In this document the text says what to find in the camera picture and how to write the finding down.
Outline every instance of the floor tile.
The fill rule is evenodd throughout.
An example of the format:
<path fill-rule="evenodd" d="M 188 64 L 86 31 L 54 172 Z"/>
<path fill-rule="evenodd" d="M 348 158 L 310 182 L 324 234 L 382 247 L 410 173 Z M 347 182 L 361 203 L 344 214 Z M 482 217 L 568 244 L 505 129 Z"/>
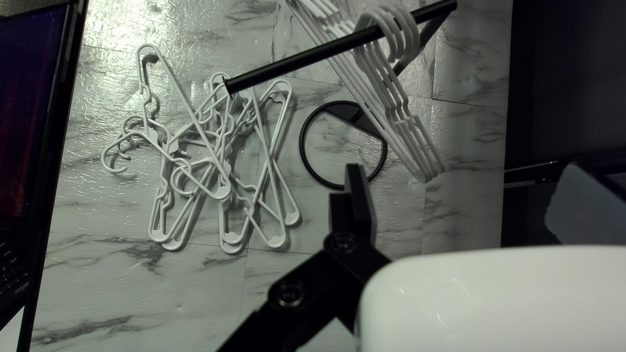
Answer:
<path fill-rule="evenodd" d="M 426 186 L 422 254 L 500 246 L 506 112 L 433 101 L 448 171 Z"/>
<path fill-rule="evenodd" d="M 275 0 L 92 0 L 83 44 L 251 70 L 269 62 L 275 14 Z"/>
<path fill-rule="evenodd" d="M 506 109 L 512 0 L 459 0 L 437 33 L 433 98 Z"/>
<path fill-rule="evenodd" d="M 309 254 L 255 249 L 250 249 L 248 253 L 242 298 L 242 320 L 245 320 L 253 310 L 265 302 L 267 290 L 276 280 L 310 258 Z M 298 349 L 301 352 L 354 352 L 355 350 L 354 337 L 337 319 L 331 321 L 309 343 Z"/>
<path fill-rule="evenodd" d="M 31 351 L 215 350 L 237 326 L 245 262 L 217 246 L 52 233 Z"/>
<path fill-rule="evenodd" d="M 406 0 L 402 3 L 410 10 L 414 10 L 433 2 L 434 1 L 431 0 Z M 351 19 L 356 23 L 363 10 L 365 10 L 366 5 L 370 5 L 372 2 L 334 0 L 333 3 L 341 10 L 342 15 L 345 16 L 344 18 Z M 435 38 L 426 45 L 418 58 L 399 76 L 400 82 L 408 95 L 423 98 L 430 98 L 432 96 L 434 39 Z M 276 27 L 274 29 L 274 45 L 272 46 L 272 61 L 300 53 L 314 46 L 315 43 L 306 33 L 300 22 L 294 18 L 285 0 L 279 0 Z M 287 76 L 304 80 L 342 84 L 339 77 L 326 60 L 299 69 Z"/>

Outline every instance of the gray marble veining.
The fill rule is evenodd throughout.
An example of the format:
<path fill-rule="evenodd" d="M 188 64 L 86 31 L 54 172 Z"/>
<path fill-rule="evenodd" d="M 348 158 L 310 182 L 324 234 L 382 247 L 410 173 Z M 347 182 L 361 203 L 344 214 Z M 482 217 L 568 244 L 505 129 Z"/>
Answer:
<path fill-rule="evenodd" d="M 506 109 L 512 0 L 459 0 L 437 33 L 433 98 Z"/>
<path fill-rule="evenodd" d="M 433 101 L 448 171 L 426 185 L 422 254 L 500 246 L 506 112 Z"/>
<path fill-rule="evenodd" d="M 237 326 L 246 255 L 52 233 L 31 351 L 216 349 Z"/>

